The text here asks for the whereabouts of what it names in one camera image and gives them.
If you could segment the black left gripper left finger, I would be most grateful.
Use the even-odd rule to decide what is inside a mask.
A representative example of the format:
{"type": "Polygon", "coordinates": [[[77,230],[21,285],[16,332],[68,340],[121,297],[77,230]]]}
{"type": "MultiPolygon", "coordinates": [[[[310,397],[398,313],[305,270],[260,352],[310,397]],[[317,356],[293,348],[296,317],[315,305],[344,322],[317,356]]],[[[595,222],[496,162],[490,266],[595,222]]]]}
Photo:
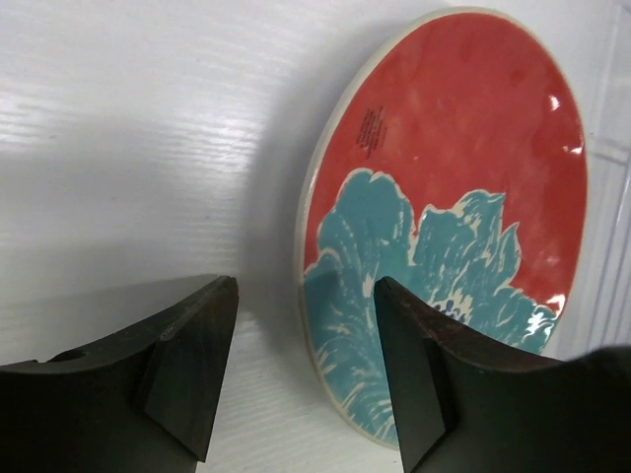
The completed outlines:
{"type": "Polygon", "coordinates": [[[1,369],[5,472],[192,472],[208,455],[234,277],[46,362],[1,369]]]}

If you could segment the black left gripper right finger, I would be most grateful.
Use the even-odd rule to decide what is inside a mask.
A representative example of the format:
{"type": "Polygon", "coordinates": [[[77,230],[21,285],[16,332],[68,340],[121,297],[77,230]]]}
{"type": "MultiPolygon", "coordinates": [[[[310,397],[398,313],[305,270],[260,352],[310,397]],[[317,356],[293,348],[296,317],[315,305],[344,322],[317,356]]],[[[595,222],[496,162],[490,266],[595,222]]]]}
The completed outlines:
{"type": "Polygon", "coordinates": [[[563,362],[438,312],[390,277],[374,301],[407,472],[626,472],[630,350],[563,362]]]}

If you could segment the red plate with teal flower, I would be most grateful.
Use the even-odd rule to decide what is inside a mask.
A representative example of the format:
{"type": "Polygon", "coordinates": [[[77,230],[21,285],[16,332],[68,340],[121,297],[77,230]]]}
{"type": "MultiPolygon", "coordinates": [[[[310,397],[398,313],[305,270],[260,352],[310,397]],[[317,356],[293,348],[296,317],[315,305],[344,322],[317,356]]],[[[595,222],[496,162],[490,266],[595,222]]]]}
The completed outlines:
{"type": "Polygon", "coordinates": [[[389,39],[326,122],[297,217],[298,307],[334,409],[397,448],[373,295],[383,277],[540,354],[572,290],[587,200],[578,106],[524,25],[451,7],[389,39]]]}

